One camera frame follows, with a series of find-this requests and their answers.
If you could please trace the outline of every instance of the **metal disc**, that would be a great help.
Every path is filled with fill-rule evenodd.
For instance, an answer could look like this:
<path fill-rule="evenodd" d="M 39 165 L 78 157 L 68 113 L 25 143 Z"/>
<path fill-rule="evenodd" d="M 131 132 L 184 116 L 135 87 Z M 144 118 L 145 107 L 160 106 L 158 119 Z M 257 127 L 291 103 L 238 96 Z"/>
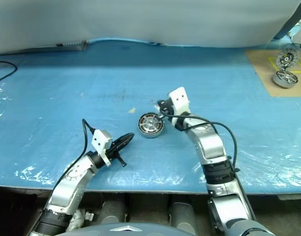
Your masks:
<path fill-rule="evenodd" d="M 146 138 L 159 136 L 164 129 L 164 122 L 156 113 L 146 113 L 139 118 L 138 127 Z"/>
<path fill-rule="evenodd" d="M 286 89 L 293 87 L 299 80 L 296 75 L 289 71 L 279 70 L 273 76 L 273 81 Z"/>
<path fill-rule="evenodd" d="M 299 54 L 293 48 L 287 48 L 278 54 L 276 64 L 280 69 L 287 69 L 295 66 L 299 61 Z"/>

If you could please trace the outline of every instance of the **dark floor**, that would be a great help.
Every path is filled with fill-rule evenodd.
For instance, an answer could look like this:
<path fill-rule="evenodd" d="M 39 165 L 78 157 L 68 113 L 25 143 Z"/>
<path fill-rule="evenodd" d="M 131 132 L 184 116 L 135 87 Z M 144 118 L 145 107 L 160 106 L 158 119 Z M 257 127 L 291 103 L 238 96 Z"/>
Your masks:
<path fill-rule="evenodd" d="M 0 236 L 24 236 L 42 209 L 49 193 L 0 188 Z M 110 194 L 87 193 L 81 207 L 99 209 Z M 194 208 L 200 236 L 212 234 L 207 195 L 123 194 L 130 222 L 169 225 L 168 203 L 187 198 Z M 301 236 L 301 200 L 281 201 L 277 196 L 250 196 L 257 220 L 276 236 Z"/>

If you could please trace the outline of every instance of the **silver metal part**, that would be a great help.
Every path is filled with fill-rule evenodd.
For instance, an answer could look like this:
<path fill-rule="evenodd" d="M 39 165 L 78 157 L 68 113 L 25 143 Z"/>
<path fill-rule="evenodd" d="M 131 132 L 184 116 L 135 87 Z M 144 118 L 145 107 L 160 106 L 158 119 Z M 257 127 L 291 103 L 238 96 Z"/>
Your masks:
<path fill-rule="evenodd" d="M 226 223 L 234 219 L 248 219 L 245 208 L 237 195 L 211 198 L 209 209 L 216 221 L 215 226 L 222 232 L 227 228 Z"/>
<path fill-rule="evenodd" d="M 171 226 L 198 235 L 198 227 L 193 207 L 187 203 L 174 202 L 170 211 Z"/>
<path fill-rule="evenodd" d="M 46 209 L 73 215 L 85 188 L 97 172 L 91 159 L 87 155 L 83 156 L 55 187 Z"/>
<path fill-rule="evenodd" d="M 299 80 L 297 76 L 286 70 L 279 70 L 273 75 L 273 81 L 286 89 L 292 88 Z"/>
<path fill-rule="evenodd" d="M 86 211 L 86 213 L 85 213 L 85 220 L 86 221 L 92 221 L 94 216 L 95 216 L 94 213 L 90 213 L 89 211 Z"/>
<path fill-rule="evenodd" d="M 299 54 L 294 48 L 287 48 L 280 52 L 276 58 L 276 64 L 281 70 L 295 66 L 299 61 Z"/>
<path fill-rule="evenodd" d="M 186 118 L 184 128 L 197 124 L 204 124 L 202 120 Z M 188 136 L 194 142 L 195 150 L 202 165 L 214 164 L 227 160 L 227 155 L 223 147 L 220 136 L 214 131 L 210 124 L 205 124 L 197 128 L 189 129 Z"/>
<path fill-rule="evenodd" d="M 208 193 L 213 197 L 221 197 L 221 196 L 227 196 L 227 195 L 237 195 L 244 206 L 244 211 L 247 214 L 246 219 L 251 219 L 251 214 L 248 209 L 247 203 L 243 197 L 241 188 L 239 186 L 239 183 L 236 179 L 233 179 L 232 181 L 228 183 L 222 183 L 222 184 L 206 184 Z"/>
<path fill-rule="evenodd" d="M 155 138 L 162 133 L 164 122 L 156 113 L 146 113 L 139 118 L 138 128 L 146 138 Z"/>
<path fill-rule="evenodd" d="M 84 214 L 85 214 L 85 211 L 83 209 L 77 209 L 76 212 L 74 213 L 66 231 L 68 232 L 68 231 L 80 229 L 85 221 Z"/>

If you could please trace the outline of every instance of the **silver robot arm segment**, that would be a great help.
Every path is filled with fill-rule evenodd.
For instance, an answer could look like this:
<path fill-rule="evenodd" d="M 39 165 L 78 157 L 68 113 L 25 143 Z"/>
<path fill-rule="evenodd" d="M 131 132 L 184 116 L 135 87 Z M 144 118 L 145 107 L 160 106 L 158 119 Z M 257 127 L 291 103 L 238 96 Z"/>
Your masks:
<path fill-rule="evenodd" d="M 128 133 L 112 142 L 112 137 L 107 131 L 94 130 L 92 145 L 96 151 L 89 151 L 82 156 L 60 178 L 30 236 L 54 236 L 65 232 L 79 207 L 87 185 L 98 169 L 104 165 L 109 166 L 114 159 L 118 159 L 123 166 L 126 165 L 118 152 L 133 136 L 133 133 Z"/>
<path fill-rule="evenodd" d="M 206 121 L 191 118 L 195 115 L 191 114 L 189 100 L 183 87 L 170 92 L 168 96 L 168 100 L 158 101 L 159 110 L 169 118 L 175 128 L 185 131 L 194 143 L 211 196 L 208 206 L 213 227 L 217 232 L 228 236 L 273 235 L 264 226 L 253 221 L 250 205 L 247 204 L 242 186 L 236 179 L 235 170 L 214 126 Z"/>

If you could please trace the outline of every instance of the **black cable on table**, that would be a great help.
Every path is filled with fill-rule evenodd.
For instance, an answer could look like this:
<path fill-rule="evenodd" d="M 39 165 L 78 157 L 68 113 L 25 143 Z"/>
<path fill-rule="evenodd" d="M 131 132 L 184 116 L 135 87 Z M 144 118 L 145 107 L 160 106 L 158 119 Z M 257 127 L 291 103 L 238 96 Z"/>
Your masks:
<path fill-rule="evenodd" d="M 301 43 L 292 43 L 292 44 L 295 44 L 295 45 L 301 45 Z"/>
<path fill-rule="evenodd" d="M 4 75 L 3 77 L 1 77 L 0 81 L 3 80 L 3 79 L 5 79 L 8 76 L 14 74 L 17 71 L 17 69 L 18 69 L 17 66 L 15 64 L 11 63 L 11 62 L 0 60 L 0 63 L 9 64 L 9 65 L 12 65 L 14 67 L 14 70 L 12 72 L 8 73 L 7 75 Z"/>

